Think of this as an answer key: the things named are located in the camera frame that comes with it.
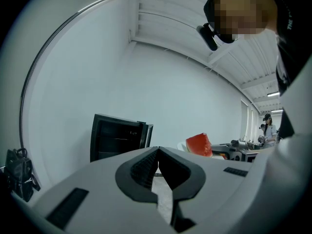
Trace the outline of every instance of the white ceiling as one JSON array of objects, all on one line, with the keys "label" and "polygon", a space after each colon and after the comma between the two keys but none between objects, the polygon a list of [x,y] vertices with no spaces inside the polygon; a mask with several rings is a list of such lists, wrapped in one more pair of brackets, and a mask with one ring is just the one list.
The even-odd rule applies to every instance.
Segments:
[{"label": "white ceiling", "polygon": [[213,52],[196,31],[207,22],[206,1],[129,0],[131,40],[162,46],[201,62],[237,87],[261,113],[279,109],[278,97],[267,97],[278,91],[275,34],[265,30],[232,44],[216,38],[219,48]]}]

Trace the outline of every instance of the watermelon slice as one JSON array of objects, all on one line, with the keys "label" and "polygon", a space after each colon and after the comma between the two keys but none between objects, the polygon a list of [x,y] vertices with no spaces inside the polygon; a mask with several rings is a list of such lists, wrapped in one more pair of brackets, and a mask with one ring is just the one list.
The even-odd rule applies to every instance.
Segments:
[{"label": "watermelon slice", "polygon": [[186,147],[190,153],[202,155],[205,157],[212,157],[213,151],[211,143],[205,133],[195,135],[186,139]]}]

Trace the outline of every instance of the black backpack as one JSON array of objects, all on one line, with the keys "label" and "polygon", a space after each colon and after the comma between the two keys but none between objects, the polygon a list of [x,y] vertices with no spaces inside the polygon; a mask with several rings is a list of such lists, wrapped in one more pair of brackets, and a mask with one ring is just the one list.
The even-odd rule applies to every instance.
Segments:
[{"label": "black backpack", "polygon": [[33,188],[37,191],[40,190],[40,186],[32,172],[33,164],[27,158],[25,148],[7,151],[4,174],[7,178],[8,187],[26,202],[32,197]]}]

